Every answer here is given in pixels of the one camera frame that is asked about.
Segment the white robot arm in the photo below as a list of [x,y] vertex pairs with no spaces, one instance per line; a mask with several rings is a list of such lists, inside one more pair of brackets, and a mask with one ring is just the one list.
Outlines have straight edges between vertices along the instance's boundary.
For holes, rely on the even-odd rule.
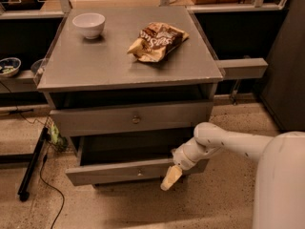
[[173,150],[160,188],[169,190],[184,171],[220,149],[258,163],[254,187],[253,229],[305,229],[305,133],[275,137],[226,131],[202,122],[193,138]]

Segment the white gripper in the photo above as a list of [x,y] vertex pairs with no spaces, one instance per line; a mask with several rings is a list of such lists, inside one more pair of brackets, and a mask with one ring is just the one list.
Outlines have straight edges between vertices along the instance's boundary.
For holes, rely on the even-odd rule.
[[205,158],[208,152],[206,147],[199,144],[193,137],[177,149],[171,149],[171,153],[175,165],[169,167],[161,182],[160,188],[163,191],[168,191],[182,177],[182,170],[192,169],[198,161]]

